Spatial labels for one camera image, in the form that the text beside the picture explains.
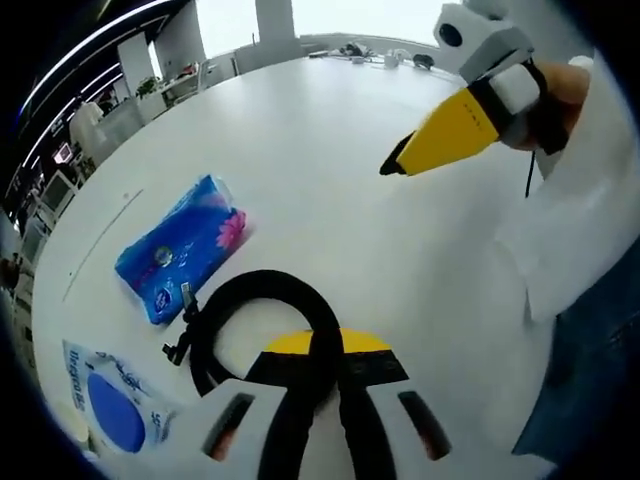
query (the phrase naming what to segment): white lab coat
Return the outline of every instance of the white lab coat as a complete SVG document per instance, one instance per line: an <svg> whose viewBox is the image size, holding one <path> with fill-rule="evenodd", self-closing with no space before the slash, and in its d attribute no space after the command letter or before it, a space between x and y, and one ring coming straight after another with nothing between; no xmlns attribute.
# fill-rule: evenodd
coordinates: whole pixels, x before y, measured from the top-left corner
<svg viewBox="0 0 640 480"><path fill-rule="evenodd" d="M582 114L558 164L496 235L513 257L536 321L569 307L640 235L635 126L602 57L591 70Z"/></svg>
<svg viewBox="0 0 640 480"><path fill-rule="evenodd" d="M106 141L105 134L98 128L104 116L95 102L83 103L69 123L71 143L77 143L84 154L93 158Z"/></svg>

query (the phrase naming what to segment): ceiling light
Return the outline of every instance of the ceiling light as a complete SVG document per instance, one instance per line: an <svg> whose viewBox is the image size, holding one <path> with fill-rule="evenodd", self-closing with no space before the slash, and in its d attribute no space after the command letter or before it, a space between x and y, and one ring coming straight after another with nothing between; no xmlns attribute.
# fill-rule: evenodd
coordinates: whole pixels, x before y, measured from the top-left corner
<svg viewBox="0 0 640 480"><path fill-rule="evenodd" d="M80 90L80 93L84 93L87 90L89 90L94 84L96 84L97 82L100 81L101 78L103 78L107 73L111 72L112 70L118 68L120 66L119 63L116 63L115 65L109 67L107 70L105 70L104 72L102 72L100 75L98 75L96 78L94 78L93 80L91 80L91 82L84 87L82 90Z"/></svg>
<svg viewBox="0 0 640 480"><path fill-rule="evenodd" d="M149 10L150 8L153 8L153 7L156 7L158 5L162 5L163 3L168 3L168 2L171 2L171 1L173 1L173 0L154 0L153 2L149 2L146 5L142 5L142 6L138 7L138 8L134 8L130 12L125 13L121 17L116 18L115 20L107 23L106 25L100 27L98 30L93 32L91 35L89 35L87 38L85 38L82 42L80 42L78 45L73 47L64 57L62 57L60 59L60 61L58 61L58 63L56 63L53 66L53 68L51 70L49 70L44 75L44 77L42 77L42 80L40 80L38 82L38 84L35 86L35 88L31 91L31 93L29 94L29 96L25 100L24 104L22 105L22 108L20 109L19 115L22 115L22 112L24 112L24 109L27 107L27 105L29 105L29 102L31 102L31 100L33 100L33 97L36 95L36 93L38 93L38 91L40 91L40 89L47 82L47 80L49 80L53 76L53 74L56 73L60 69L60 67L62 67L65 63L67 63L71 59L71 57L73 57L76 53L78 53L80 50L82 50L84 47L86 47L88 44L90 44L96 38L100 37L103 33L111 30L116 25L124 22L125 20L128 20L129 18L131 18L131 17L133 17L133 16L135 16L135 15L137 15L139 13L142 13L142 12L144 12L146 10Z"/></svg>
<svg viewBox="0 0 640 480"><path fill-rule="evenodd" d="M36 163L38 163L38 160L40 160L40 155L38 155L36 157L36 159L33 161L33 163L31 164L31 166L29 167L29 170L33 170L33 167L36 166Z"/></svg>
<svg viewBox="0 0 640 480"><path fill-rule="evenodd" d="M100 18L102 17L102 15L104 15L104 12L107 11L107 8L109 8L109 5L111 4L113 0L106 0L104 2L104 5L102 6L102 9L100 10L100 13L98 14L98 20L100 20Z"/></svg>
<svg viewBox="0 0 640 480"><path fill-rule="evenodd" d="M113 77L111 80L109 80L107 83L105 83L103 86L101 86L96 93L94 93L93 95L91 95L89 98L87 98L87 102L90 102L91 100L93 100L96 96L98 96L99 93L102 93L102 91L107 88L109 85L111 85L112 83L115 83L117 80L121 79L124 75L122 73L119 73L118 75L116 75L115 77Z"/></svg>
<svg viewBox="0 0 640 480"><path fill-rule="evenodd" d="M51 123L49 124L49 126L47 128L44 129L44 132L42 132L42 135L40 135L40 137L38 137L38 140L36 140L36 143L33 145L33 147L31 148L31 151L29 152L29 154L27 155L27 158L24 159L24 162L22 164L22 166L24 167L26 165L26 163L29 161L29 158L31 158L31 155L33 155L33 152L35 152L36 148L38 148L38 145L40 145L40 142L42 141L42 139L44 138L44 136L49 133L49 130L51 130L51 127L53 127L53 124L56 123L58 121L58 119L62 116L62 114L67 110L67 108L69 108L71 105L73 105L73 102L76 101L76 97L73 97L71 100L69 100L69 103L67 103L64 108L62 110L60 110L60 112L58 113L58 115L56 115L55 117L53 117L53 120L51 120Z"/></svg>

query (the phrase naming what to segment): white table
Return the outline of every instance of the white table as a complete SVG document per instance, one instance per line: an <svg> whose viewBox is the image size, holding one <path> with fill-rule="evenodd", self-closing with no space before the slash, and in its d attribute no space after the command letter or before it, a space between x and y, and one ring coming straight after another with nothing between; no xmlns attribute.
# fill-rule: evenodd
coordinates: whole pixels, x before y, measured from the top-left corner
<svg viewBox="0 0 640 480"><path fill-rule="evenodd" d="M491 243L523 201L528 155L496 145L418 177L378 175L396 142L457 88L408 67L297 60L224 82L139 131L89 178L40 258L33 330L46 397L68 396L69 339L127 358L177 401L197 399L188 362L176 368L161 351L184 323L151 326L113 266L212 173L254 231L198 292L201 305L244 271L298 276L343 326L389 342L423 388L454 446L425 478L538 475L544 462L509 451L537 397L551 326L523 321L524 287ZM289 307L256 302L227 325L218 352L242 374L270 339L306 327ZM302 478L351 478L335 413L332 403L316 421Z"/></svg>

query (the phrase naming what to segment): blue tissue pack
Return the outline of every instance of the blue tissue pack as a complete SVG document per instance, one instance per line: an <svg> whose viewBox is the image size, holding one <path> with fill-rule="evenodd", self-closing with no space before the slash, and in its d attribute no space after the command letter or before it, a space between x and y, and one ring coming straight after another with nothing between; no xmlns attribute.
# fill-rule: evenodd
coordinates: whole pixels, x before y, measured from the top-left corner
<svg viewBox="0 0 640 480"><path fill-rule="evenodd" d="M160 224L126 248L116 272L142 299L154 325L183 308L180 286L197 292L233 252L245 214L229 205L211 176L200 180Z"/></svg>

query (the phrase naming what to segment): window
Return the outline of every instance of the window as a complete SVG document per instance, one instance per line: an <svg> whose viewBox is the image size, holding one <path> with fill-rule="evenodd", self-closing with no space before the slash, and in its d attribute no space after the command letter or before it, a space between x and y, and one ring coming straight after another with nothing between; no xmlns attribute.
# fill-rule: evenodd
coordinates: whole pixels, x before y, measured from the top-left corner
<svg viewBox="0 0 640 480"><path fill-rule="evenodd" d="M151 42L149 44L149 57L151 58L151 68L153 68L153 74L162 79L162 69L160 68L160 61L158 60L158 52L156 51L156 44Z"/></svg>
<svg viewBox="0 0 640 480"><path fill-rule="evenodd" d="M296 35L352 33L437 45L445 3L460 0L292 0Z"/></svg>
<svg viewBox="0 0 640 480"><path fill-rule="evenodd" d="M255 0L197 0L207 58L259 41Z"/></svg>

